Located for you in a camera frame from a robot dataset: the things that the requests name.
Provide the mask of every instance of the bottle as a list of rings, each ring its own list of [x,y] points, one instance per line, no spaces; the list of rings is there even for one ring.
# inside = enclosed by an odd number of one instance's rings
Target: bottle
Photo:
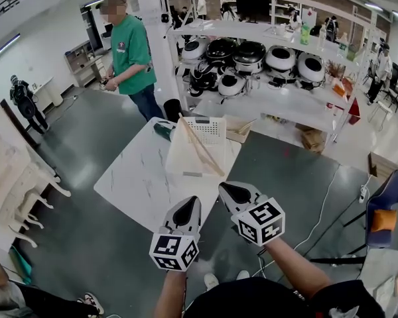
[[[324,49],[324,42],[326,41],[327,32],[326,32],[326,25],[322,25],[320,29],[320,35],[318,36],[318,44],[317,48],[319,50]]]
[[[307,45],[310,41],[310,27],[307,24],[303,24],[300,28],[300,43]]]
[[[345,58],[348,52],[348,35],[344,32],[342,38],[339,40],[338,55]]]

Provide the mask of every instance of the gray floor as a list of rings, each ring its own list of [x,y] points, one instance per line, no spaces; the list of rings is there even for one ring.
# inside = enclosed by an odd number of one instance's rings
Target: gray floor
[[[150,317],[165,276],[148,255],[152,234],[93,190],[145,120],[129,98],[87,89],[74,104],[69,99],[53,110],[48,121],[52,126],[41,139],[39,153],[56,166],[72,197],[52,191],[48,199],[55,209],[38,208],[45,230],[33,227],[29,231],[39,247],[20,243],[33,265],[34,285],[66,299],[93,292],[107,314]],[[335,172],[321,224],[298,248],[307,258],[324,258],[342,256],[364,243],[363,221],[347,229],[342,223],[365,209],[354,202],[367,180],[365,173],[252,132],[229,180],[249,182],[274,197],[287,214],[283,238],[295,246],[317,223]],[[370,181],[370,192],[378,185],[376,180]],[[202,279],[206,272],[214,272],[226,282],[242,269],[251,274],[258,271],[259,248],[247,244],[231,227],[225,207],[217,203],[201,230],[199,261],[189,270],[187,305],[205,290]],[[398,248],[398,226],[395,236],[394,247]],[[360,271],[359,266],[323,268],[337,281],[355,279]],[[265,275],[287,284],[275,264]]]

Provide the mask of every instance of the cap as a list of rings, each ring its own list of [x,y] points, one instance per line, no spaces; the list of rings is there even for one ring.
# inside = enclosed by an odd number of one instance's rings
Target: cap
[[[106,12],[108,7],[122,6],[127,3],[127,0],[103,0],[100,3],[100,11]]]

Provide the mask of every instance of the black trash bin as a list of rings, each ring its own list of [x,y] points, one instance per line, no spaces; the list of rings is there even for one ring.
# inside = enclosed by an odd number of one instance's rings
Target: black trash bin
[[[183,114],[180,100],[178,99],[171,99],[166,101],[164,104],[164,110],[166,113],[166,118],[174,123],[177,123],[180,118],[178,114]]]

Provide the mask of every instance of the shoe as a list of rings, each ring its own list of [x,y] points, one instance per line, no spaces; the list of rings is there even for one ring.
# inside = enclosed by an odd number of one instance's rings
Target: shoe
[[[103,315],[105,313],[105,310],[100,305],[98,299],[92,293],[87,292],[84,295],[84,299],[85,299],[84,303],[87,305],[93,305],[96,309],[98,309],[100,315]]]
[[[249,274],[248,271],[242,270],[242,271],[240,271],[239,274],[237,275],[236,280],[248,279],[248,278],[250,278],[250,277],[251,277],[251,275]]]
[[[214,274],[212,273],[207,273],[205,274],[204,277],[206,289],[209,291],[210,289],[213,289],[214,287],[218,286],[220,283],[218,282],[217,277],[215,277]]]

